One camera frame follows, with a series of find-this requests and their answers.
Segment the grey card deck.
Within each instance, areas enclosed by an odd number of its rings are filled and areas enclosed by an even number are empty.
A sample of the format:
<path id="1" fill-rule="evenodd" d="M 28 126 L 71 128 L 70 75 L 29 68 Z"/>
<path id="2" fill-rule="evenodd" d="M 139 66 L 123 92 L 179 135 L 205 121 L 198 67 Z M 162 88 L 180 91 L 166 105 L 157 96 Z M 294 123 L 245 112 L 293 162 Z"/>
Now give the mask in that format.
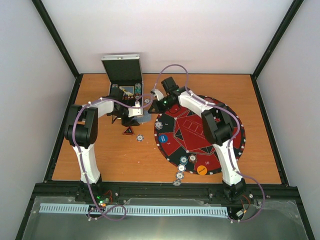
<path id="1" fill-rule="evenodd" d="M 152 118 L 152 115 L 149 114 L 148 112 L 146 112 L 146 113 L 143 114 L 143 116 L 138 117 L 138 118 L 137 118 L 137 121 L 138 121 L 140 124 L 143 124 L 143 123 L 147 123 L 147 122 L 151 121 L 151 118 Z"/>

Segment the poker chip stack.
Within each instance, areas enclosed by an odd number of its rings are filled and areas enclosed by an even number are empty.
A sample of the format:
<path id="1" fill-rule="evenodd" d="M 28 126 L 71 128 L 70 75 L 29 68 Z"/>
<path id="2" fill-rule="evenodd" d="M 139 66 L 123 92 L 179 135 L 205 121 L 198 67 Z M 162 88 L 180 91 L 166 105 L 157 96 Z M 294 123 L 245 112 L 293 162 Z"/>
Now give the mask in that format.
<path id="1" fill-rule="evenodd" d="M 156 121 L 154 126 L 157 130 L 161 130 L 163 128 L 163 123 L 160 121 Z"/>

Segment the blue small blind button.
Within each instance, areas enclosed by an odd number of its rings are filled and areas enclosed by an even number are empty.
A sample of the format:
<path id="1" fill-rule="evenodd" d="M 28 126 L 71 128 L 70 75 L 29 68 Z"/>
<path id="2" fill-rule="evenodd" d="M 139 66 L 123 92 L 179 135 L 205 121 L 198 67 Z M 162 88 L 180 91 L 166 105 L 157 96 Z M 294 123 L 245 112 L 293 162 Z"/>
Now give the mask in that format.
<path id="1" fill-rule="evenodd" d="M 168 138 L 168 136 L 166 134 L 160 134 L 159 137 L 158 137 L 158 141 L 161 144 L 167 143 L 168 140 L 169 140 L 169 138 Z"/>

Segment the blue green fifty chip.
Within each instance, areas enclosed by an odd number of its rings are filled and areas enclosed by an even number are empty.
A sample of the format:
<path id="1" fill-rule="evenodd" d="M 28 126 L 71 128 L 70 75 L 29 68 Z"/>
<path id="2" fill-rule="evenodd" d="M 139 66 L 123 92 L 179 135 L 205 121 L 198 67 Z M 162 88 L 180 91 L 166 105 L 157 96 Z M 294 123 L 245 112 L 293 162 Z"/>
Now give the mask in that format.
<path id="1" fill-rule="evenodd" d="M 186 156 L 181 156 L 179 159 L 180 164 L 186 165 L 188 163 L 188 158 Z"/>

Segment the blue orange ten chip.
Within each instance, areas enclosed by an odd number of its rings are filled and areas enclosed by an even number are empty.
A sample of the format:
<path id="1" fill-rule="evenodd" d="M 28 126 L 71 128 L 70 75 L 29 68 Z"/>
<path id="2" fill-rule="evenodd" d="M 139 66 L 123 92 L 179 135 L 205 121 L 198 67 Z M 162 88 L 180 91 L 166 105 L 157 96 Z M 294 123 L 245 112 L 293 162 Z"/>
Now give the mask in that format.
<path id="1" fill-rule="evenodd" d="M 181 172 L 181 171 L 178 171 L 176 174 L 175 174 L 175 177 L 177 180 L 182 180 L 184 178 L 184 173 Z"/>
<path id="2" fill-rule="evenodd" d="M 177 169 L 179 172 L 184 172 L 186 170 L 186 166 L 184 164 L 179 164 Z"/>

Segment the orange big blind button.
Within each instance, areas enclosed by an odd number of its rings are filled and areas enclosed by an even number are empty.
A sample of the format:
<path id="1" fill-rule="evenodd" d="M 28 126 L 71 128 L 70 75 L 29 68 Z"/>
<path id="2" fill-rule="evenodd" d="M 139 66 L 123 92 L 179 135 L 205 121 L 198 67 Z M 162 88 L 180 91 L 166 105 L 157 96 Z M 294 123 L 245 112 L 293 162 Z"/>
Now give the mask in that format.
<path id="1" fill-rule="evenodd" d="M 205 176 L 208 173 L 208 169 L 204 165 L 199 165 L 196 169 L 197 173 L 201 176 Z"/>

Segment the clear dealer button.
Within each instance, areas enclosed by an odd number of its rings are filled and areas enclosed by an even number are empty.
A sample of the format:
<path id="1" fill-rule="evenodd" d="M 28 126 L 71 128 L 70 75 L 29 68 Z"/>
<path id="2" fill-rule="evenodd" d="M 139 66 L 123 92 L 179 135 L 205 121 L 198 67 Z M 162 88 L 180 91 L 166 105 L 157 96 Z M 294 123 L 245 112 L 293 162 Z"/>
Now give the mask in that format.
<path id="1" fill-rule="evenodd" d="M 207 97 L 207 98 L 205 98 L 204 100 L 205 100 L 206 102 L 209 102 L 209 103 L 212 103 L 212 104 L 216 104 L 216 103 L 215 103 L 215 100 L 212 99 L 212 98 Z"/>

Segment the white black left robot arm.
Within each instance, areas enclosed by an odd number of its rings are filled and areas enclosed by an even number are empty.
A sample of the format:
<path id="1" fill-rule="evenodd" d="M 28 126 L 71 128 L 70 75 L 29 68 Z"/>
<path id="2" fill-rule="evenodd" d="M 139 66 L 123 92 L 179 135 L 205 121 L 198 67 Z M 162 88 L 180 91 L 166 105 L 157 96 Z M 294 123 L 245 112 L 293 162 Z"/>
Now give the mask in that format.
<path id="1" fill-rule="evenodd" d="M 132 103 L 123 100 L 124 92 L 114 90 L 108 96 L 103 96 L 84 105 L 73 104 L 70 106 L 64 137 L 73 147 L 80 167 L 80 180 L 91 184 L 86 195 L 92 201 L 103 198 L 104 188 L 96 184 L 101 173 L 98 170 L 95 157 L 95 142 L 98 137 L 98 119 L 105 115 L 113 115 L 121 119 L 125 127 L 138 126 L 134 117 L 143 113 L 141 101 L 133 99 Z"/>

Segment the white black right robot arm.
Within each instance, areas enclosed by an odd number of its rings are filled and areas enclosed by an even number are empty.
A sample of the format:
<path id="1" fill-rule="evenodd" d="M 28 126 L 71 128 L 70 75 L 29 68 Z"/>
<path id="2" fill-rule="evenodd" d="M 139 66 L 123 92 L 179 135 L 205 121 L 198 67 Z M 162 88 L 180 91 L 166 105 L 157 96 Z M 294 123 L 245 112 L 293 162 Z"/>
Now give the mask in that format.
<path id="1" fill-rule="evenodd" d="M 246 190 L 237 163 L 246 144 L 239 117 L 223 102 L 179 87 L 172 77 L 161 84 L 165 94 L 151 90 L 155 99 L 148 112 L 157 114 L 154 138 L 158 149 L 177 167 L 173 184 L 180 185 L 186 172 L 222 173 L 224 195 L 229 202 L 236 201 Z"/>

